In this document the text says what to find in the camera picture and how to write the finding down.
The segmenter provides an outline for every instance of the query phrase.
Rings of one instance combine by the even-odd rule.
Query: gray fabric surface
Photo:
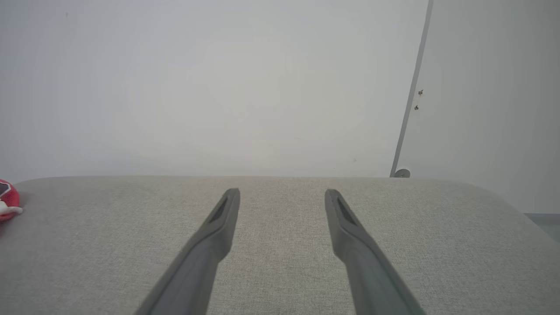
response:
[[[0,313],[133,313],[227,188],[241,205],[209,314],[353,313],[324,192],[336,188],[428,314],[557,313],[560,246],[485,190],[388,178],[74,177],[16,185]]]

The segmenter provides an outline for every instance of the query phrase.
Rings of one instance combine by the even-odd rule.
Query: fabric cushion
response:
[[[324,210],[338,189],[427,314],[555,313],[560,246],[483,189],[389,178],[69,177],[16,185],[0,313],[133,313],[223,192],[241,191],[209,314],[354,313]]]

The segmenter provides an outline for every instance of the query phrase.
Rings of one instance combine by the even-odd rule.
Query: red toy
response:
[[[12,184],[0,179],[0,222],[9,220],[22,212],[20,194]]]

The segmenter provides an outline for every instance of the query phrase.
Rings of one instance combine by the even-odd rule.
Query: white wall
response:
[[[558,13],[558,1],[436,1],[398,169],[560,213]]]
[[[427,0],[0,4],[0,178],[387,176]]]

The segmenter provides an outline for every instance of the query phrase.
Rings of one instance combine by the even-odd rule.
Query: stuffed toy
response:
[[[20,194],[12,184],[0,179],[0,222],[9,220],[22,212]]]

